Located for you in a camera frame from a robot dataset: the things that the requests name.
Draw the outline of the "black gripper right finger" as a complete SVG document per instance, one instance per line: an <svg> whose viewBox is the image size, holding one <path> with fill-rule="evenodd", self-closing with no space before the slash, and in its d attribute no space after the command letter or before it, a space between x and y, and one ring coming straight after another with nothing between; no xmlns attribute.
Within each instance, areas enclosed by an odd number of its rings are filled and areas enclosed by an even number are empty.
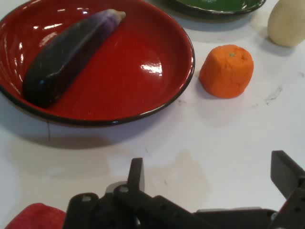
<svg viewBox="0 0 305 229"><path fill-rule="evenodd" d="M286 199L272 218L271 229L305 227L305 171L284 151L273 151L271 180Z"/></svg>

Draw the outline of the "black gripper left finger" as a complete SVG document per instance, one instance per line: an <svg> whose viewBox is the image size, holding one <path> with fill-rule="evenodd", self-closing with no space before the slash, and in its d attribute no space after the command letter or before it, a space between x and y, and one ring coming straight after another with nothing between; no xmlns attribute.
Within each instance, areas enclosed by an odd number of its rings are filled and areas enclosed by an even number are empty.
<svg viewBox="0 0 305 229"><path fill-rule="evenodd" d="M131 161L127 182L102 198L94 193L74 196L65 229L213 229L214 226L162 196L144 192L143 159Z"/></svg>

